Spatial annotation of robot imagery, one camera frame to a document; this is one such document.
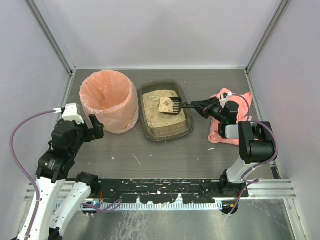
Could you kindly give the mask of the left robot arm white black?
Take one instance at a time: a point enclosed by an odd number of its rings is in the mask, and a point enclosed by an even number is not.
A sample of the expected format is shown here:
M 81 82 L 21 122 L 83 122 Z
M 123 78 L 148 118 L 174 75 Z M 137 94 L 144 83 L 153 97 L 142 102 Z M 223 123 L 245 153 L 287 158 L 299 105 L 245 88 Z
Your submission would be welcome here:
M 77 175 L 71 192 L 54 212 L 59 193 L 66 183 L 69 171 L 84 143 L 104 137 L 104 125 L 94 114 L 89 116 L 92 128 L 86 122 L 60 119 L 54 127 L 49 148 L 38 161 L 36 179 L 33 179 L 16 162 L 34 187 L 35 194 L 18 240 L 61 240 L 70 220 L 89 196 L 100 192 L 101 185 L 96 175 L 81 172 Z

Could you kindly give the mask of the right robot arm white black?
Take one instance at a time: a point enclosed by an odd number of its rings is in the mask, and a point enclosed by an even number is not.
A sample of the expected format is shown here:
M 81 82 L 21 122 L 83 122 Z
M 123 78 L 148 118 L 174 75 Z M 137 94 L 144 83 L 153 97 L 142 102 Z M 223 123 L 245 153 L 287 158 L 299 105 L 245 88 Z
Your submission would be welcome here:
M 243 189 L 248 175 L 277 158 L 277 142 L 269 122 L 238 121 L 240 105 L 217 97 L 192 101 L 191 105 L 203 118 L 218 121 L 217 134 L 222 140 L 238 140 L 239 158 L 220 176 L 221 192 Z

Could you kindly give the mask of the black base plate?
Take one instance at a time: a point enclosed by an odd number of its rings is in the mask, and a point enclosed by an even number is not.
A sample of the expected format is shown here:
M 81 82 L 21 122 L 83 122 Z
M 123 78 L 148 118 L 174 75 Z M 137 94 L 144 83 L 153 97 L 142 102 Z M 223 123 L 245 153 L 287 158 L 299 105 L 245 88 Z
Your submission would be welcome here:
M 102 179 L 103 201 L 124 204 L 174 203 L 182 197 L 183 204 L 215 203 L 216 199 L 239 196 L 245 184 L 221 183 L 211 179 Z

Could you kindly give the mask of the black litter scoop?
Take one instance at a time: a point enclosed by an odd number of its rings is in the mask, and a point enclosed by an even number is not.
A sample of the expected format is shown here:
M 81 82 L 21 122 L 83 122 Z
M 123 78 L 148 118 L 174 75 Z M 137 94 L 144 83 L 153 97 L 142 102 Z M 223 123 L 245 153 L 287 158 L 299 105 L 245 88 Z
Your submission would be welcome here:
M 158 112 L 166 115 L 178 115 L 182 109 L 194 109 L 191 103 L 182 103 L 180 97 L 161 97 Z

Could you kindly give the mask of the bin with orange bag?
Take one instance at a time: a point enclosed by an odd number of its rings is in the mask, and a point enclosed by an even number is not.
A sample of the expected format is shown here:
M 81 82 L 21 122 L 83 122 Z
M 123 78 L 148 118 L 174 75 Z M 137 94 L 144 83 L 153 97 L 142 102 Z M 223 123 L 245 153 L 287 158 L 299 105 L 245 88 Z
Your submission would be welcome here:
M 84 113 L 94 114 L 106 132 L 123 134 L 133 129 L 139 119 L 136 87 L 119 71 L 91 74 L 82 82 L 79 97 Z

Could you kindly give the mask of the cat litter sand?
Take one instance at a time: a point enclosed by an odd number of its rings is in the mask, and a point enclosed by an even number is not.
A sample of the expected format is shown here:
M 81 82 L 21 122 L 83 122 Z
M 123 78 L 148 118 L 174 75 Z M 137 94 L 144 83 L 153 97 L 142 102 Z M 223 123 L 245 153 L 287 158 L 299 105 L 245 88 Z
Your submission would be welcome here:
M 178 94 L 173 90 L 156 90 L 145 93 L 142 96 L 148 126 L 162 128 L 185 122 L 186 116 L 183 111 L 178 115 L 167 115 L 158 112 L 161 97 L 178 97 Z

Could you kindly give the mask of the pink cloth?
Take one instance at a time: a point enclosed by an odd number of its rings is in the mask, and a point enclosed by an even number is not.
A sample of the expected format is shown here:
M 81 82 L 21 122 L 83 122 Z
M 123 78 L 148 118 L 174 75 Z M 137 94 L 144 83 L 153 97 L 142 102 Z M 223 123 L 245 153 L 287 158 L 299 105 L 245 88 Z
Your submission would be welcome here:
M 240 94 L 239 96 L 235 93 L 228 97 L 229 101 L 233 101 L 239 105 L 237 120 L 238 122 L 245 122 L 248 119 L 248 106 L 252 105 L 252 93 L 247 92 L 245 94 Z M 210 130 L 208 135 L 208 141 L 213 144 L 229 144 L 234 146 L 239 146 L 238 139 L 224 139 L 219 135 L 219 121 L 215 118 L 210 118 Z

